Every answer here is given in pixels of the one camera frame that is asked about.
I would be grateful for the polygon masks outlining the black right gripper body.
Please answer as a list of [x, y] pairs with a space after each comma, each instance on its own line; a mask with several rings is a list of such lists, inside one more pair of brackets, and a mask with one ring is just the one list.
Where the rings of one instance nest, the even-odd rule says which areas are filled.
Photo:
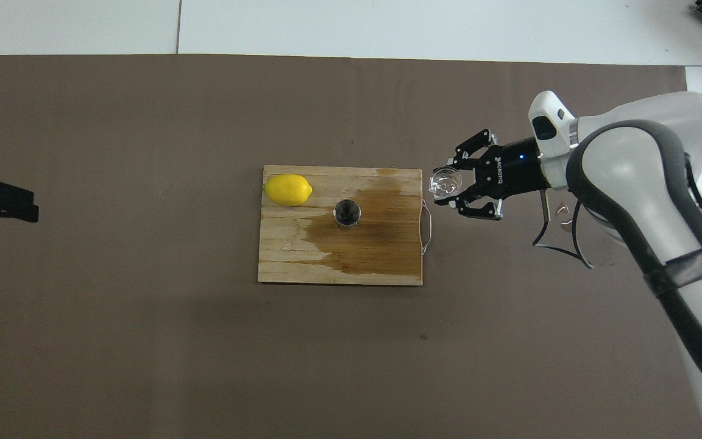
[[476, 167], [480, 195], [505, 199], [548, 189], [550, 184], [542, 170], [540, 155], [535, 137], [490, 146]]

